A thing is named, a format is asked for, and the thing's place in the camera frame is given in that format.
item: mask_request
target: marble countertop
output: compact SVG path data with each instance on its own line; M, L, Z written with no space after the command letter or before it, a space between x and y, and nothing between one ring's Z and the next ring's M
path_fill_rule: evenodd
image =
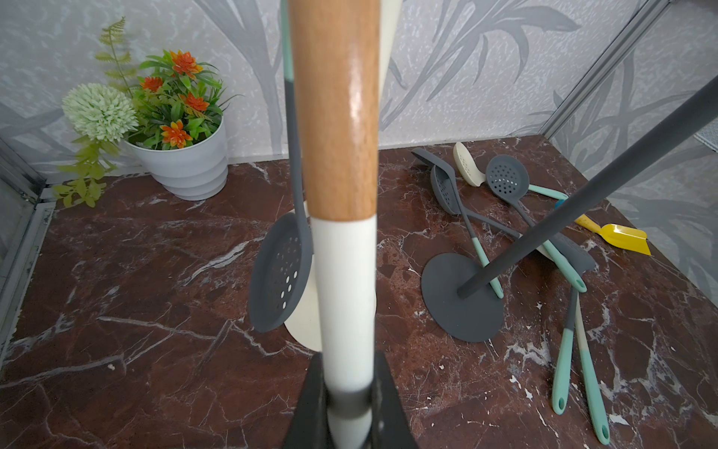
M586 181L539 136L467 145L485 168L524 163L533 184ZM453 165L450 145L426 147ZM574 351L569 404L550 405L569 285L536 252L501 275L505 323L486 343L449 337L421 299L435 255L472 256L460 217L433 198L410 149L379 156L377 347L422 448L600 448ZM96 209L52 219L0 379L0 447L276 448L311 351L284 327L257 333L248 285L264 234L292 209L286 161L230 167L226 188L188 203L149 176L111 178ZM525 231L488 187L465 205ZM554 201L529 193L542 219ZM603 202L596 222L630 225ZM513 239L476 225L490 259ZM652 257L572 225L596 259L582 312L616 448L718 440L718 309L655 247Z

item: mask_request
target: white chrysanthemum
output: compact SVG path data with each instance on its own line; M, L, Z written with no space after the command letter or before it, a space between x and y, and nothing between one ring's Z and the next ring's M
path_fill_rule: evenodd
M116 142L137 126L132 102L104 84L80 84L62 100L62 110L79 134Z

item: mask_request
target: white flower pot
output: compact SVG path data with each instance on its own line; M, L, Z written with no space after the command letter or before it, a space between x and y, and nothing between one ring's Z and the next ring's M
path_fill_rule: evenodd
M204 200L227 183L224 120L209 139L182 149L145 149L129 142L122 145L138 157L155 180L183 200Z

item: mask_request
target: wooden handle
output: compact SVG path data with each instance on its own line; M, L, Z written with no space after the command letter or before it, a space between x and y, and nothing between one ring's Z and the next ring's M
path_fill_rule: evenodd
M294 90L309 212L376 214L378 0L289 2Z

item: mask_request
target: wallpaper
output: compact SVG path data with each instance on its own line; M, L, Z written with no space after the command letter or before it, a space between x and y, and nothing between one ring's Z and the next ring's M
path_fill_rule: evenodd
M554 92L573 89L637 3L406 0L380 147L540 126L556 108ZM228 95L242 95L226 116L234 162L286 154L278 0L4 0L0 9L0 138L41 173L56 173L76 151L62 97L105 80L93 59L97 35L122 16L135 60L189 50L219 68ZM119 164L138 162L127 155Z
M717 73L718 4L677 2L552 142L591 178ZM718 305L717 172L718 154L690 138L609 199Z

